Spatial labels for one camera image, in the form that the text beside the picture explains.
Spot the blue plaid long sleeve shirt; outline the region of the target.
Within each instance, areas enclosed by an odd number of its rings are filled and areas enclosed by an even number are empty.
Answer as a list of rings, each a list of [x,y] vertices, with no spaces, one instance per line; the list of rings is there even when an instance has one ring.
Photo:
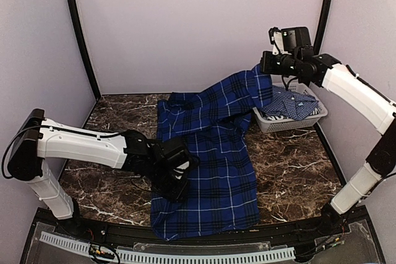
[[[172,93],[157,103],[157,139],[181,137],[200,164],[188,175],[185,201],[153,195],[153,230],[213,233],[259,222],[256,174],[244,136],[252,110],[271,100],[272,79],[254,66],[202,92]]]

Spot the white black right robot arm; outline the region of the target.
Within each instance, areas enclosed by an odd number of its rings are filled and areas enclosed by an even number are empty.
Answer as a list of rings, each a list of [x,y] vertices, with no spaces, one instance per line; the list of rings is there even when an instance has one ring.
[[[363,165],[321,209],[316,231],[328,236],[395,169],[395,102],[329,54],[314,55],[307,49],[301,54],[264,51],[260,66],[265,74],[291,75],[299,82],[323,88],[348,104],[358,123],[366,121],[364,127],[377,132]]]

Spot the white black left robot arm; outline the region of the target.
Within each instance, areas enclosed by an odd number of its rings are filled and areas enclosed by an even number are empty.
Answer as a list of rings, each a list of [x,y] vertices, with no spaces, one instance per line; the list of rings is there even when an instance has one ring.
[[[60,186],[48,158],[85,161],[146,177],[151,191],[171,202],[182,202],[188,174],[199,164],[184,141],[149,139],[137,130],[95,132],[65,126],[34,109],[8,144],[1,160],[5,179],[25,182],[45,203],[60,227],[74,237],[90,236],[76,200]]]

